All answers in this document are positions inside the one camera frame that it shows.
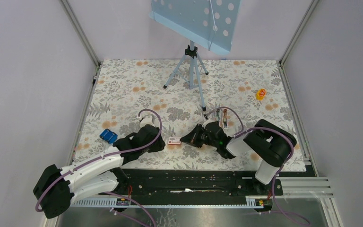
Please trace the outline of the pink mini stapler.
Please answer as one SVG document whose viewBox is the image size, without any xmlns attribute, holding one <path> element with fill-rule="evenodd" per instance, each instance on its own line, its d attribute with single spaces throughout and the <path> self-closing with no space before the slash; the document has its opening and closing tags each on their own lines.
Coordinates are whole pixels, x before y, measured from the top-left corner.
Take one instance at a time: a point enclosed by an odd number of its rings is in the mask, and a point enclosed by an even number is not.
<svg viewBox="0 0 363 227">
<path fill-rule="evenodd" d="M 222 113 L 222 127 L 224 129 L 228 128 L 227 109 L 226 108 L 223 109 L 223 113 Z"/>
</svg>

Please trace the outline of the red white staple box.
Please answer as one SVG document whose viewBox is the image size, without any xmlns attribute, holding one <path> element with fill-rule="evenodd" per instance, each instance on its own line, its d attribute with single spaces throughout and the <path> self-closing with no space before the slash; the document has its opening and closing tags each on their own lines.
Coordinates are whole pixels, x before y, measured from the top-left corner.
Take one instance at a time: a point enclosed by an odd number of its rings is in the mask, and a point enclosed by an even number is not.
<svg viewBox="0 0 363 227">
<path fill-rule="evenodd" d="M 181 143 L 181 137 L 170 137 L 167 142 L 168 145 L 180 145 Z"/>
</svg>

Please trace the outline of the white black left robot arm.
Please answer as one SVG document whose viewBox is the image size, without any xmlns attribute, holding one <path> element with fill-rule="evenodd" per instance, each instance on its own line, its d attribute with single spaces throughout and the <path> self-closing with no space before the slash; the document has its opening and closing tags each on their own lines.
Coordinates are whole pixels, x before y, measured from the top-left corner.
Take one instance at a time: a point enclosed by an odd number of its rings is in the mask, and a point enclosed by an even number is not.
<svg viewBox="0 0 363 227">
<path fill-rule="evenodd" d="M 46 167 L 37 181 L 33 194 L 37 199 L 35 210 L 47 218 L 54 218 L 80 199 L 103 192 L 126 192 L 128 182 L 116 176 L 113 169 L 137 160 L 145 153 L 164 149 L 161 127 L 147 124 L 115 141 L 106 151 L 82 162 L 62 168 L 52 164 Z"/>
</svg>

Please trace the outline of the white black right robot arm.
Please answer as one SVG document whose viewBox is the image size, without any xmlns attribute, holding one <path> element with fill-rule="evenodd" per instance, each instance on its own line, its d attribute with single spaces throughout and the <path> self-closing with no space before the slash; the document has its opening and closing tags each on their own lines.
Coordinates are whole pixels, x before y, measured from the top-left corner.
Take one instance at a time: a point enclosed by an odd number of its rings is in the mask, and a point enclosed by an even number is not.
<svg viewBox="0 0 363 227">
<path fill-rule="evenodd" d="M 204 144 L 215 147 L 217 153 L 226 159 L 246 155 L 250 151 L 258 154 L 262 162 L 255 173 L 252 188 L 259 195 L 270 190 L 270 182 L 291 158 L 297 144 L 292 134 L 264 119 L 235 137 L 228 136 L 219 122 L 207 120 L 181 137 L 180 142 L 197 148 Z"/>
</svg>

